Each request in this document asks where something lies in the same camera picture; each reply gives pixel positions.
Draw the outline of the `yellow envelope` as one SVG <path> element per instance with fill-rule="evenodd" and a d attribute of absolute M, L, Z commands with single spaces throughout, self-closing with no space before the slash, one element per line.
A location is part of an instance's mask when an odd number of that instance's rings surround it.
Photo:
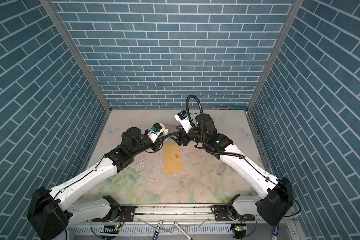
<path fill-rule="evenodd" d="M 163 145 L 163 166 L 166 175 L 183 171 L 179 145 L 176 143 L 165 143 Z"/>

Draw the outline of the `white glue stick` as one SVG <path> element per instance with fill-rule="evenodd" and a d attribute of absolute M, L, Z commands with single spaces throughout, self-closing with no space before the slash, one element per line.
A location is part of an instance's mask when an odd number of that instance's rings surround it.
<path fill-rule="evenodd" d="M 167 136 L 169 134 L 169 130 L 165 128 L 162 133 L 164 136 Z"/>

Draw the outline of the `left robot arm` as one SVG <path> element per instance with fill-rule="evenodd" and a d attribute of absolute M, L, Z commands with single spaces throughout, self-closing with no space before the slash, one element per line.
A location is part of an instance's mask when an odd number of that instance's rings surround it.
<path fill-rule="evenodd" d="M 111 196 L 80 205 L 74 202 L 97 184 L 120 173 L 133 163 L 138 154 L 158 152 L 167 134 L 168 129 L 163 124 L 154 124 L 145 133 L 137 127 L 129 128 L 122 133 L 121 144 L 105 153 L 89 169 L 51 189 L 41 187 L 35 190 L 27 219 L 40 239 L 53 240 L 67 233 L 68 227 L 92 219 L 120 221 L 120 204 Z"/>

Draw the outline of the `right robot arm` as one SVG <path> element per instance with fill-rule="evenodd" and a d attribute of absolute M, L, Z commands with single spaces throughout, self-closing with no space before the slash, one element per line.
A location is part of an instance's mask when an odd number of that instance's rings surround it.
<path fill-rule="evenodd" d="M 258 193 L 256 210 L 266 223 L 275 227 L 283 218 L 289 217 L 287 212 L 297 203 L 291 181 L 267 172 L 245 156 L 230 138 L 218 133 L 214 120 L 204 113 L 195 95 L 187 96 L 185 110 L 175 118 L 180 126 L 169 137 L 180 146 L 195 142 L 196 148 L 205 150 L 235 170 Z"/>

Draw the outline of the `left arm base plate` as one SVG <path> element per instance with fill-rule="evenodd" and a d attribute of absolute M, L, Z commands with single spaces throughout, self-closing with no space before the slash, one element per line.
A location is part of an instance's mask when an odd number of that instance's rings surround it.
<path fill-rule="evenodd" d="M 135 215 L 136 206 L 120 206 L 112 208 L 103 218 L 95 218 L 95 223 L 120 223 L 132 222 Z"/>

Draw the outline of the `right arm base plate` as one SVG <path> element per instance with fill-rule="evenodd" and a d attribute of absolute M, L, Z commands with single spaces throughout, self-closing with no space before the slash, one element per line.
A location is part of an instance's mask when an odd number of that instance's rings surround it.
<path fill-rule="evenodd" d="M 255 215 L 240 215 L 233 207 L 227 205 L 212 205 L 211 211 L 215 216 L 215 221 L 255 221 Z"/>

